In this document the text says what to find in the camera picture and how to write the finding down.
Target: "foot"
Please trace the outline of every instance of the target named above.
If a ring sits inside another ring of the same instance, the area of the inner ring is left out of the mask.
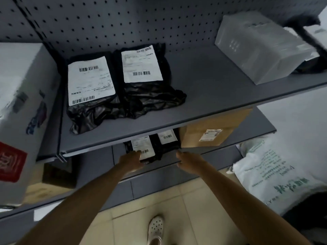
[[[164,218],[160,215],[155,216],[149,223],[147,234],[147,245],[161,245],[164,231]]]

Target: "red logo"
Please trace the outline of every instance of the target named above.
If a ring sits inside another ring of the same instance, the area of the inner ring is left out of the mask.
[[[27,153],[0,142],[0,181],[17,182]]]

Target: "finger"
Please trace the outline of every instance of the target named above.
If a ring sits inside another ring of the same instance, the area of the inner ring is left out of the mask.
[[[182,155],[183,155],[183,152],[181,152],[181,151],[179,151],[179,150],[177,150],[176,151],[176,157],[178,158],[178,159],[182,159]]]

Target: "pegboard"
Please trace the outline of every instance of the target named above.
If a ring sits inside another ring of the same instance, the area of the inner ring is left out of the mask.
[[[318,15],[327,0],[18,0],[50,47],[68,59],[165,42],[167,50],[213,44],[222,17],[257,10],[282,23]]]
[[[13,0],[0,0],[0,42],[42,42]]]

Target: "white cardboard box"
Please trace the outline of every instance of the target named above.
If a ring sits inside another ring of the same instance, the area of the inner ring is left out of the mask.
[[[0,43],[0,206],[24,198],[59,83],[43,44]]]
[[[256,11],[225,15],[215,45],[255,84],[288,76],[314,51]]]

